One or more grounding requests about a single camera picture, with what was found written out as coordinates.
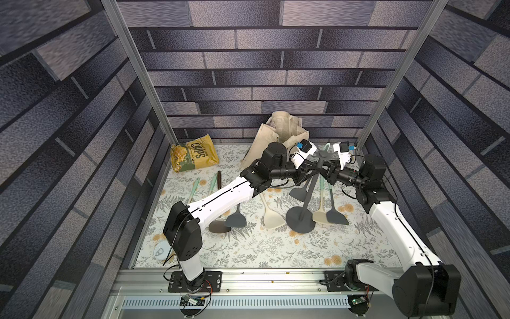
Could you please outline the mint handle grey utensil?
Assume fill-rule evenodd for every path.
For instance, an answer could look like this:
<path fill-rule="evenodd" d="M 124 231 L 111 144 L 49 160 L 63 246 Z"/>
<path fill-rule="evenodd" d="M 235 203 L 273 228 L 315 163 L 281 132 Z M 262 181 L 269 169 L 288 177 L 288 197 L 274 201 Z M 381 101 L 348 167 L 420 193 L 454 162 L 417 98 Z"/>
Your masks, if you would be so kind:
<path fill-rule="evenodd" d="M 328 185 L 328 187 L 329 187 L 329 196 L 330 196 L 330 201 L 331 201 L 331 209 L 326 213 L 326 218 L 327 218 L 328 223 L 337 224 L 337 225 L 349 225 L 349 221 L 347 220 L 346 216 L 344 214 L 340 213 L 335 207 L 333 186 Z"/>

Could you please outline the mint handle cream slotted turner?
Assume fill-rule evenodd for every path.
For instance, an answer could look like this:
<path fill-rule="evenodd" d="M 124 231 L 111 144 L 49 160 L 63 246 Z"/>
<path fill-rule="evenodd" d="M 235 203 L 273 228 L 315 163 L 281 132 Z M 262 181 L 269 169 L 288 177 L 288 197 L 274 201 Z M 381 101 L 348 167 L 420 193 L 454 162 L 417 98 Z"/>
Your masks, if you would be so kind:
<path fill-rule="evenodd" d="M 328 224 L 326 212 L 324 210 L 324 179 L 321 177 L 320 181 L 320 206 L 319 209 L 312 213 L 312 220 L 316 223 L 323 225 Z"/>

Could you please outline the grey utensil rack stand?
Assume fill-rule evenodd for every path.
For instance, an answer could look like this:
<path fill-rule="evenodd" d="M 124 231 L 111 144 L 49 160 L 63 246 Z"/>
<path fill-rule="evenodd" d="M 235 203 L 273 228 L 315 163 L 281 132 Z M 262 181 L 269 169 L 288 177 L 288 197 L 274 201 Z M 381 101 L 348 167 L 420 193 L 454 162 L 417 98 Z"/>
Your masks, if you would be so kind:
<path fill-rule="evenodd" d="M 326 151 L 318 151 L 318 164 L 317 169 L 314 171 L 309 171 L 309 179 L 304 182 L 304 186 L 298 190 L 292 190 L 292 197 L 295 199 L 299 199 L 303 202 L 302 206 L 296 206 L 289 209 L 286 214 L 286 223 L 291 228 L 291 230 L 296 233 L 310 233 L 316 226 L 316 222 L 312 220 L 312 212 L 308 209 L 309 202 L 312 199 L 312 194 L 314 187 L 322 175 L 323 164 L 325 160 L 329 160 L 331 156 Z M 292 179 L 297 175 L 297 169 L 295 168 L 294 173 L 292 175 Z"/>

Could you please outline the wooden handle white utensil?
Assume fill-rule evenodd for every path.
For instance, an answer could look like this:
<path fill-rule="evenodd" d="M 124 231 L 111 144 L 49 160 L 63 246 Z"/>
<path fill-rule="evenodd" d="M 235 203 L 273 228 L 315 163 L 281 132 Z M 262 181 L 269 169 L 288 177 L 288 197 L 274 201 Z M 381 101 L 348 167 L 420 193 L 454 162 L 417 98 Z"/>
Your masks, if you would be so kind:
<path fill-rule="evenodd" d="M 284 226 L 286 224 L 285 219 L 280 214 L 278 214 L 277 212 L 275 212 L 274 210 L 272 210 L 269 207 L 264 194 L 260 194 L 259 196 L 260 196 L 260 198 L 263 202 L 263 205 L 264 205 L 263 221 L 264 221 L 266 228 L 267 229 L 277 229 L 279 227 Z"/>

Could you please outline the mint handle cream spatula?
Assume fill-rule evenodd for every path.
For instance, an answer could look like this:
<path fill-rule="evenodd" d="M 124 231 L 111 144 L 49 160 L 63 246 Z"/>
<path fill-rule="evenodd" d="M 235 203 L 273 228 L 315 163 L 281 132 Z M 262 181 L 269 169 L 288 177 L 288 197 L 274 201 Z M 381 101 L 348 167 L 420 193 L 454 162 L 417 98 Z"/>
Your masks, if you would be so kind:
<path fill-rule="evenodd" d="M 216 181 L 217 181 L 217 174 L 215 174 L 213 176 L 213 179 L 210 183 L 210 187 L 209 187 L 209 195 L 211 195 L 214 191 L 215 191 L 215 187 L 216 187 Z"/>

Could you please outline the mint handle cream spoon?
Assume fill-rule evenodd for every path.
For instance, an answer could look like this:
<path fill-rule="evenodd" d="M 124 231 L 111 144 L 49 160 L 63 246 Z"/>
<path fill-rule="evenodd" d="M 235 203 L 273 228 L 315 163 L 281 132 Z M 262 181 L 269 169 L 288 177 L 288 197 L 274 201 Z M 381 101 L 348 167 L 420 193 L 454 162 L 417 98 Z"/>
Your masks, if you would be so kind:
<path fill-rule="evenodd" d="M 197 179 L 195 180 L 195 182 L 194 182 L 194 184 L 193 184 L 193 188 L 192 188 L 191 193 L 190 193 L 190 196 L 189 196 L 189 199 L 187 200 L 187 205 L 189 205 L 189 204 L 192 202 L 193 197 L 194 197 L 194 195 L 195 195 L 195 193 L 196 193 L 196 190 L 197 190 L 197 188 L 198 188 L 198 186 L 199 186 L 199 184 L 200 184 L 200 181 L 201 181 L 201 179 L 200 179 L 200 178 L 197 178 Z"/>

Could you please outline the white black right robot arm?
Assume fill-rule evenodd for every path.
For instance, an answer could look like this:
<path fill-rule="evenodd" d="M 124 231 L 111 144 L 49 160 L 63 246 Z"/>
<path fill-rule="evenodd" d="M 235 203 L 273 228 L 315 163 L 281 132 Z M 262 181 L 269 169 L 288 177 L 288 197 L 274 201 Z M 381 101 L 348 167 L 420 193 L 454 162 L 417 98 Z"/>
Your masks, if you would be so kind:
<path fill-rule="evenodd" d="M 403 271 L 397 275 L 368 259 L 353 259 L 345 266 L 345 286 L 352 291 L 373 287 L 390 296 L 409 318 L 453 314 L 461 274 L 454 265 L 443 263 L 404 218 L 396 199 L 384 185 L 384 159 L 369 154 L 358 170 L 343 167 L 338 159 L 324 166 L 321 175 L 328 183 L 355 188 L 357 201 L 386 235 Z"/>

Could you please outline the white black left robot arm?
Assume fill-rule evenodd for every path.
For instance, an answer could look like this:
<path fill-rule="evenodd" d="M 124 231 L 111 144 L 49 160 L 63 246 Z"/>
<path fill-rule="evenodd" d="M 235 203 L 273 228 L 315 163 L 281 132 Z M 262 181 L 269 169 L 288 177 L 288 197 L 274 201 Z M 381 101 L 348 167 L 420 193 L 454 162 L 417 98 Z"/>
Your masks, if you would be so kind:
<path fill-rule="evenodd" d="M 295 153 L 289 155 L 279 142 L 271 142 L 259 159 L 255 159 L 231 183 L 208 197 L 184 204 L 179 201 L 171 207 L 163 228 L 167 242 L 175 252 L 187 284 L 198 287 L 205 277 L 199 251 L 202 249 L 202 231 L 216 218 L 238 204 L 248 202 L 272 187 L 275 179 L 290 179 L 300 184 L 314 168 L 307 158 L 317 151 L 308 140 L 298 142 Z"/>

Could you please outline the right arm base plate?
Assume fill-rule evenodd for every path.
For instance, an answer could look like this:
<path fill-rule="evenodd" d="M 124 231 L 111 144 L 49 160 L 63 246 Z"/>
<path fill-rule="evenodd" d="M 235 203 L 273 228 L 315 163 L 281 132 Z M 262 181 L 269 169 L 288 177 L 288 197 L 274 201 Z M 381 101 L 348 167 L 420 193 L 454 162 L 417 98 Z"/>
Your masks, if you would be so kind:
<path fill-rule="evenodd" d="M 325 286 L 328 292 L 347 292 L 343 271 L 325 271 L 320 284 Z"/>

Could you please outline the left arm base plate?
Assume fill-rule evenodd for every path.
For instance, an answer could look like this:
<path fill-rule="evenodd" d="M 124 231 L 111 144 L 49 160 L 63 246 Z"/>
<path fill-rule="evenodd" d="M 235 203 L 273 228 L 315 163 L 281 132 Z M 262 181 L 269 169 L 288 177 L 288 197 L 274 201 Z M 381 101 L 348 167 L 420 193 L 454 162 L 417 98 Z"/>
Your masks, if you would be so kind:
<path fill-rule="evenodd" d="M 203 271 L 196 279 L 188 280 L 182 271 L 172 272 L 169 278 L 168 292 L 193 292 L 199 288 L 207 292 L 220 292 L 223 273 L 220 271 Z"/>

